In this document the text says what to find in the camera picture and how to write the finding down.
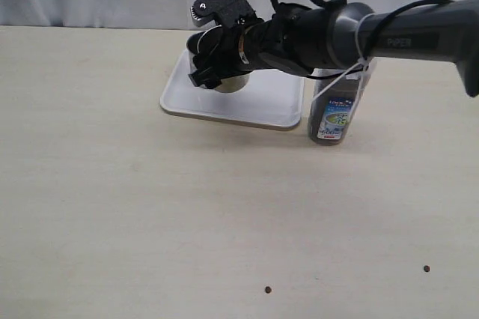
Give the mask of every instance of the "wooden table surface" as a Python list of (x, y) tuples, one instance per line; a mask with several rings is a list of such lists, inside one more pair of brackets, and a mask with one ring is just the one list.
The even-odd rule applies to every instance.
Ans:
[(188, 36), (0, 28), (0, 318), (477, 317), (479, 100), (454, 66), (381, 60), (325, 148), (306, 118), (165, 114)]

